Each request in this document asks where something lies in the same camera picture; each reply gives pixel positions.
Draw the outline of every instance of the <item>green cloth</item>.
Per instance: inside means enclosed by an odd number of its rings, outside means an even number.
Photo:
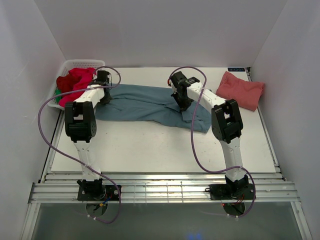
[[[59,88],[56,88],[55,91],[54,91],[54,95],[57,96],[58,94],[61,94],[61,91],[60,91]],[[59,103],[59,101],[60,101],[61,99],[62,99],[61,96],[58,96],[58,97],[55,98],[55,100],[56,100],[57,103]]]

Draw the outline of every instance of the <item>metal frame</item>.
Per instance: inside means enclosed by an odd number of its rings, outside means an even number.
[[[301,202],[298,202],[298,201],[291,202],[291,206],[292,206],[295,220],[298,224],[302,239],[312,240],[312,236],[308,228],[308,224],[307,224],[304,212],[301,207]]]
[[[251,80],[246,68],[247,77]],[[279,163],[266,128],[266,124],[258,107],[259,116],[264,133],[273,158],[275,173],[252,174],[256,185],[257,202],[291,202],[302,239],[312,239],[305,216],[303,214],[300,198],[295,185],[285,181],[279,168]],[[58,145],[64,125],[64,114],[60,113],[52,144]],[[29,206],[25,218],[21,239],[29,240],[32,237],[41,203],[79,203],[77,201],[78,185],[76,181],[82,178],[79,172],[52,172],[51,167],[56,152],[49,150],[40,183],[34,184],[29,197]],[[225,183],[224,174],[155,174],[155,173],[110,173],[104,172],[117,184],[122,185],[122,203],[221,203],[210,200],[205,192],[209,184]]]

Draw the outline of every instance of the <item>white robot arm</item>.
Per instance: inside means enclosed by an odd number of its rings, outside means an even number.
[[[91,138],[97,133],[97,124],[95,118],[95,106],[107,104],[111,100],[108,88],[95,88],[99,86],[107,86],[110,81],[110,73],[104,70],[97,72],[97,78],[94,79],[89,87],[90,90],[85,91],[78,99],[67,102],[64,107],[65,116],[65,132],[73,141],[79,159],[89,166],[100,172],[100,167],[95,161],[95,153],[91,149]],[[83,197],[82,200],[100,199],[106,194],[106,190],[102,185],[102,179],[96,173],[82,166],[82,180],[78,180],[82,192],[78,195]]]
[[[172,75],[168,85],[172,87],[172,96],[182,111],[185,111],[193,100],[199,99],[203,88],[198,79],[188,79],[181,71]],[[226,100],[204,89],[199,104],[211,113],[212,132],[222,146],[226,168],[242,167],[240,136],[243,123],[237,102],[233,99]],[[235,189],[248,184],[246,172],[241,168],[230,169],[225,175],[227,183],[228,180],[231,184],[235,183]]]

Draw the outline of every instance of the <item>red cloth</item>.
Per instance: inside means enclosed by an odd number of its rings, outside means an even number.
[[[74,77],[71,74],[67,76],[59,76],[56,79],[56,86],[61,91],[61,93],[66,93],[72,91],[74,85],[81,80],[81,77]]]
[[[69,74],[74,78],[80,78],[80,81],[73,86],[72,90],[74,91],[79,89],[86,89],[89,83],[92,81],[92,74],[94,73],[94,71],[95,69],[92,67],[71,69],[69,71]],[[84,91],[68,94],[59,101],[59,105],[61,107],[65,107],[67,102],[73,102],[74,100],[78,99],[83,93]]]
[[[235,99],[240,107],[255,111],[264,88],[263,82],[244,81],[226,71],[215,94],[227,100]]]

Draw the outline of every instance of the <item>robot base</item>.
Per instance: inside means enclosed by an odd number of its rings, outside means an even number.
[[[246,186],[232,191],[228,184],[211,184],[206,188],[206,192],[210,192],[211,200],[238,200],[243,196],[243,200],[254,199],[254,186],[248,183]]]
[[[117,185],[120,193],[121,193],[121,185]],[[98,201],[103,202],[105,200],[105,196],[107,198],[110,198],[109,201],[119,201],[119,193],[118,190],[114,185],[102,185],[102,187],[105,189],[105,193],[101,197],[92,197],[90,194],[85,193],[82,186],[79,186],[78,191],[78,201]]]

